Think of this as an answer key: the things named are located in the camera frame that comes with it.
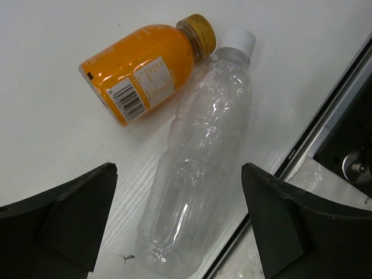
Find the orange juice bottle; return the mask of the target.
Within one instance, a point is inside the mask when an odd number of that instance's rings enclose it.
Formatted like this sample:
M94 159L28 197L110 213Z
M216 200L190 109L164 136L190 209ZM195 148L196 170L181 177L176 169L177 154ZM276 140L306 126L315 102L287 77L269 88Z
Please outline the orange juice bottle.
M79 65L113 117L126 126L174 95L216 47L205 17L142 27Z

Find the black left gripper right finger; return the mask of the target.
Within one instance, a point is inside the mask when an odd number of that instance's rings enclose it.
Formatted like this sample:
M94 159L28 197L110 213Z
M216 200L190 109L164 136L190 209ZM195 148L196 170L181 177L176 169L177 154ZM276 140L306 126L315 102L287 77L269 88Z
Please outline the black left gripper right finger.
M329 201L252 163L242 187L266 278L370 278L371 211Z

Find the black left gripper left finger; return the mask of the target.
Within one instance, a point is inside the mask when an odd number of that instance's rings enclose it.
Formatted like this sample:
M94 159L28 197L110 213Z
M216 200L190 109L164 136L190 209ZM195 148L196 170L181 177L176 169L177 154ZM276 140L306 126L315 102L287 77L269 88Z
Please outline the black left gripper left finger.
M105 163L1 206L1 278L87 278L94 271L117 184Z

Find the clear bottle white cap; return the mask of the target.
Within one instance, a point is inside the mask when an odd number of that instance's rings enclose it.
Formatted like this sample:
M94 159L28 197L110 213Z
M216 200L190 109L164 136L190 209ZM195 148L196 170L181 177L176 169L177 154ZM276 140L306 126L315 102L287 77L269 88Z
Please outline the clear bottle white cap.
M159 276L194 274L222 227L251 113L255 42L244 28L227 30L181 97L137 228L137 258Z

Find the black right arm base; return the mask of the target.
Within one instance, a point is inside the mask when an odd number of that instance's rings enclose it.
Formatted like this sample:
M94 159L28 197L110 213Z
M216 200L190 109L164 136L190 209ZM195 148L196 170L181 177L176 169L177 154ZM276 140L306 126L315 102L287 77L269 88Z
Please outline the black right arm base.
M371 197L371 84L356 95L314 159Z

